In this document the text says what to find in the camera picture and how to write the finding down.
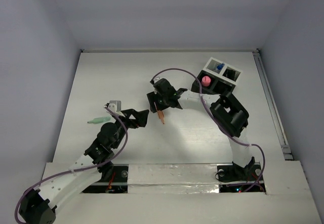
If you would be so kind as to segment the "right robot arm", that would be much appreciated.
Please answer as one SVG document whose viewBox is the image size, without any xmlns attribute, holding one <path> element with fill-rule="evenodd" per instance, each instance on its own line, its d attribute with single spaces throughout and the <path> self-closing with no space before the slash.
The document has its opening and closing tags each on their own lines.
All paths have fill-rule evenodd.
<svg viewBox="0 0 324 224">
<path fill-rule="evenodd" d="M 176 90 L 165 78 L 153 79 L 150 83 L 154 91 L 148 93 L 147 97 L 153 113 L 167 108 L 208 113 L 218 128 L 229 138 L 234 176 L 244 180 L 251 174 L 251 167 L 255 161 L 247 139 L 249 114 L 232 92 L 208 95 L 185 88 Z"/>
</svg>

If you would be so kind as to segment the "orange translucent highlighter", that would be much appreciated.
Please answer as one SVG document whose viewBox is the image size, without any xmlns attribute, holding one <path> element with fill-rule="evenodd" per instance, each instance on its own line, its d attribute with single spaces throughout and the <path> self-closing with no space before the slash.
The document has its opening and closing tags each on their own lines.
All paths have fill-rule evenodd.
<svg viewBox="0 0 324 224">
<path fill-rule="evenodd" d="M 157 115 L 159 117 L 159 119 L 161 120 L 162 124 L 165 124 L 165 116 L 163 111 L 157 110 Z"/>
</svg>

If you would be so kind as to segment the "blue cap black highlighter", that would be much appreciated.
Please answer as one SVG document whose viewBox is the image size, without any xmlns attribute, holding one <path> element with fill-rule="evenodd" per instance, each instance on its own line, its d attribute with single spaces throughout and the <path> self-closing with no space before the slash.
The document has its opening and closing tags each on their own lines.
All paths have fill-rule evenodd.
<svg viewBox="0 0 324 224">
<path fill-rule="evenodd" d="M 221 71 L 222 68 L 224 67 L 224 65 L 225 65 L 224 63 L 219 64 L 219 65 L 217 66 L 217 70 Z"/>
</svg>

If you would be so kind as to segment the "pink cap black highlighter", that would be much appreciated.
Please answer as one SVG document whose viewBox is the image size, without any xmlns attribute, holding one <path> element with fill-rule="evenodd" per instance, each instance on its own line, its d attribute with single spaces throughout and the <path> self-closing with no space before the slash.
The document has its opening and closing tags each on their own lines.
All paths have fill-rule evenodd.
<svg viewBox="0 0 324 224">
<path fill-rule="evenodd" d="M 202 79 L 201 79 L 201 84 L 202 86 L 204 87 L 209 87 L 210 84 L 211 84 L 211 78 L 209 76 L 204 76 Z"/>
</svg>

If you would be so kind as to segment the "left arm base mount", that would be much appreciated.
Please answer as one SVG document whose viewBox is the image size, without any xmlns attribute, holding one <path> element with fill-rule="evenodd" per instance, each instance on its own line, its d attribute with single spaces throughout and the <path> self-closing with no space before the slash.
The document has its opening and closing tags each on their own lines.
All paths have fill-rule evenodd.
<svg viewBox="0 0 324 224">
<path fill-rule="evenodd" d="M 117 164 L 109 176 L 103 176 L 99 181 L 85 188 L 85 194 L 125 194 L 128 192 L 129 165 Z"/>
</svg>

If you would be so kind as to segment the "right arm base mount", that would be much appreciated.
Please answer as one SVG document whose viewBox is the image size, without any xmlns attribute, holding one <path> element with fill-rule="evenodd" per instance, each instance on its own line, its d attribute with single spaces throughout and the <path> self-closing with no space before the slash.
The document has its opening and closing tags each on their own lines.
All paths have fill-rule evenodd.
<svg viewBox="0 0 324 224">
<path fill-rule="evenodd" d="M 262 167 L 252 157 L 249 164 L 242 168 L 237 164 L 217 166 L 215 179 L 219 182 L 220 193 L 266 192 Z"/>
</svg>

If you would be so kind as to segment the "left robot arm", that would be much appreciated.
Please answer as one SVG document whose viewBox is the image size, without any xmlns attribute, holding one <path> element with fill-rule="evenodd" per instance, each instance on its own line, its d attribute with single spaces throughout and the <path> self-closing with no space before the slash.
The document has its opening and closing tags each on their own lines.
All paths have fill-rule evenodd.
<svg viewBox="0 0 324 224">
<path fill-rule="evenodd" d="M 93 143 L 64 172 L 49 176 L 29 187 L 19 199 L 14 212 L 16 223 L 53 223 L 63 206 L 91 184 L 111 178 L 113 150 L 127 143 L 128 129 L 147 125 L 149 110 L 113 112 L 114 122 L 101 126 Z"/>
</svg>

